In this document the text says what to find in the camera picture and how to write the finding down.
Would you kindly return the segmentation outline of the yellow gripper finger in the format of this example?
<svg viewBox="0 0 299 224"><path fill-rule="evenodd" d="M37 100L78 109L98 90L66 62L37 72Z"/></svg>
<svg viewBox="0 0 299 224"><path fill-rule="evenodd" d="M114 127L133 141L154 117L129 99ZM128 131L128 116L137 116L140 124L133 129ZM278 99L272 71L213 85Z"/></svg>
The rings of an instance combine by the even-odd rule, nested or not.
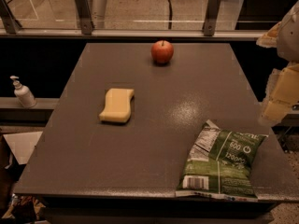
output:
<svg viewBox="0 0 299 224"><path fill-rule="evenodd" d="M288 63L282 70L273 69L266 84L259 122L263 126L279 124L298 102L299 63Z"/></svg>
<svg viewBox="0 0 299 224"><path fill-rule="evenodd" d="M259 37L256 44L263 48L275 48L278 43L278 32L280 29L281 22L275 24L265 34Z"/></svg>

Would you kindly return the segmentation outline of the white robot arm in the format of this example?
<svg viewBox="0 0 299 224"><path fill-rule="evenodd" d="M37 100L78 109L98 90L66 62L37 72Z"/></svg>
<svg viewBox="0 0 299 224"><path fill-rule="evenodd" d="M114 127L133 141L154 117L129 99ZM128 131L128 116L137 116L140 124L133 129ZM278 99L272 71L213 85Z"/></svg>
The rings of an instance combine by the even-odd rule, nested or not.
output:
<svg viewBox="0 0 299 224"><path fill-rule="evenodd" d="M299 102L299 1L256 44L276 48L278 56L288 62L282 70L272 70L261 104L259 122L273 127Z"/></svg>

